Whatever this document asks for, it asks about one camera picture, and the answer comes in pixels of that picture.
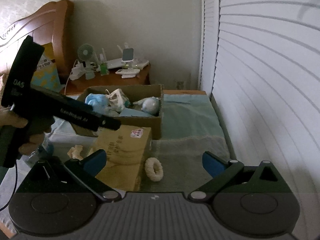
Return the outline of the person's left hand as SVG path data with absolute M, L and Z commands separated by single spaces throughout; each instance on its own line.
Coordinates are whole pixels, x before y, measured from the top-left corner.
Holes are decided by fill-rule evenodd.
M 49 126 L 39 133 L 28 134 L 23 129 L 27 125 L 28 120 L 19 117 L 17 114 L 12 112 L 9 107 L 1 108 L 1 127 L 10 126 L 22 130 L 22 137 L 25 139 L 25 143 L 21 142 L 18 144 L 19 152 L 22 155 L 30 155 L 34 152 L 44 141 L 46 134 L 52 131 L 52 128 Z

